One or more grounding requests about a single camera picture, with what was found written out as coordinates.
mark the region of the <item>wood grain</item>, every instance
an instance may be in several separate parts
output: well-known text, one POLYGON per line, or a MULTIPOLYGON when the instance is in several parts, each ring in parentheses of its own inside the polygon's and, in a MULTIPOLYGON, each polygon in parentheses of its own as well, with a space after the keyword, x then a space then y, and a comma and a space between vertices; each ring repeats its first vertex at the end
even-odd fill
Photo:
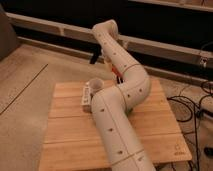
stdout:
MULTIPOLYGON (((92 115, 80 106, 84 84, 59 83, 55 86, 39 171, 109 167, 92 115)), ((105 87, 112 84, 106 81, 105 87)), ((129 120, 154 163, 191 159, 158 79, 152 78, 149 97, 134 108, 129 120)))

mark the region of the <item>wooden platform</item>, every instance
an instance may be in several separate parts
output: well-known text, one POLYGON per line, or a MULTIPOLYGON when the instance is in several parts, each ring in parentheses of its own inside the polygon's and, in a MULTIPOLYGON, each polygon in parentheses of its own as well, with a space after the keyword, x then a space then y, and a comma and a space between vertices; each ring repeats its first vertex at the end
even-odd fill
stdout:
MULTIPOLYGON (((109 167, 92 115, 83 112, 80 105, 83 85, 83 82, 56 85, 39 171, 109 167)), ((150 96, 134 108, 129 119, 154 163, 191 160, 158 79, 152 78, 150 96)))

